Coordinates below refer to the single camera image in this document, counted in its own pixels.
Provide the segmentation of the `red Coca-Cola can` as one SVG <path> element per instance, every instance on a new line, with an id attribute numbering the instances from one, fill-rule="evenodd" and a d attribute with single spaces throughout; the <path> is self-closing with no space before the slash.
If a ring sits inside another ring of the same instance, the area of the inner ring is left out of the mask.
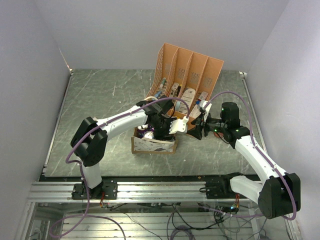
<path id="1" fill-rule="evenodd" d="M 223 137 L 223 134 L 220 133 L 220 132 L 214 132 L 214 135 L 215 135 L 217 138 L 222 138 L 222 137 Z"/>

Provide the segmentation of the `purple Fanta can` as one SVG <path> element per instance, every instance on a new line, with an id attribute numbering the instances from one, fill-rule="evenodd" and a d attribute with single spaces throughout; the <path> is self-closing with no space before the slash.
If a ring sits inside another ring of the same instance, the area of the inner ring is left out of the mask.
<path id="1" fill-rule="evenodd" d="M 144 138 L 146 139 L 153 139 L 154 138 L 154 133 L 152 131 L 146 131 L 143 135 Z"/>
<path id="2" fill-rule="evenodd" d="M 148 124 L 145 124 L 145 125 L 138 126 L 137 132 L 143 135 L 145 132 L 149 131 L 150 129 L 152 129 L 152 127 L 150 127 Z"/>

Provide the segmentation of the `canvas bag with rope handles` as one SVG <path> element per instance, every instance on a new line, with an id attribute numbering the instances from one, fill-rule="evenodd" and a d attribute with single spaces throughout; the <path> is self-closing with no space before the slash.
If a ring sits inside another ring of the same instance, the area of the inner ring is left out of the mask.
<path id="1" fill-rule="evenodd" d="M 174 101 L 172 99 L 167 99 L 165 95 L 162 95 L 159 99 L 156 97 L 147 97 L 142 102 L 139 102 L 137 106 L 142 107 L 151 102 L 156 102 L 149 107 L 146 107 L 144 110 L 149 114 L 148 119 L 143 125 L 150 125 L 150 117 L 153 115 L 163 116 L 165 118 L 175 118 L 172 114 L 168 115 L 168 112 L 174 112 L 175 106 Z M 133 154 L 138 153 L 150 153 L 150 154 L 174 154 L 177 148 L 177 140 L 176 135 L 173 134 L 173 140 L 157 140 L 153 137 L 153 139 L 144 138 L 144 134 L 139 134 L 137 131 L 137 127 L 133 129 L 133 136 L 131 137 L 131 152 Z"/>

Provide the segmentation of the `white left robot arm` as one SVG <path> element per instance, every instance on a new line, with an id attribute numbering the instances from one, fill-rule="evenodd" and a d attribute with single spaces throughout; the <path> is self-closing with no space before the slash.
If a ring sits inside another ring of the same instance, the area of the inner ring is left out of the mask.
<path id="1" fill-rule="evenodd" d="M 129 110 L 109 118 L 85 118 L 70 142 L 70 154 L 77 156 L 75 162 L 79 164 L 82 177 L 81 191 L 73 193 L 73 199 L 96 199 L 104 194 L 99 162 L 105 154 L 107 142 L 114 137 L 131 128 L 148 125 L 155 140 L 173 140 L 169 131 L 174 117 L 165 117 L 172 107 L 173 100 L 162 96 L 154 101 L 140 101 Z"/>

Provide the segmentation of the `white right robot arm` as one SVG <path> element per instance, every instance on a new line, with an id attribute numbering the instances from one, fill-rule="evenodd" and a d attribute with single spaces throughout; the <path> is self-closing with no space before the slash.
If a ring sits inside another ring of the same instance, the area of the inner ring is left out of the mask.
<path id="1" fill-rule="evenodd" d="M 275 163 L 251 135 L 250 129 L 241 125 L 239 108 L 234 102 L 221 105 L 219 118 L 212 118 L 211 104 L 202 100 L 200 112 L 191 124 L 187 134 L 201 140 L 210 132 L 224 138 L 224 141 L 238 151 L 251 165 L 259 182 L 250 180 L 241 173 L 223 176 L 221 194 L 231 198 L 240 194 L 255 202 L 267 219 L 296 217 L 301 209 L 301 180 L 296 173 L 288 173 Z"/>

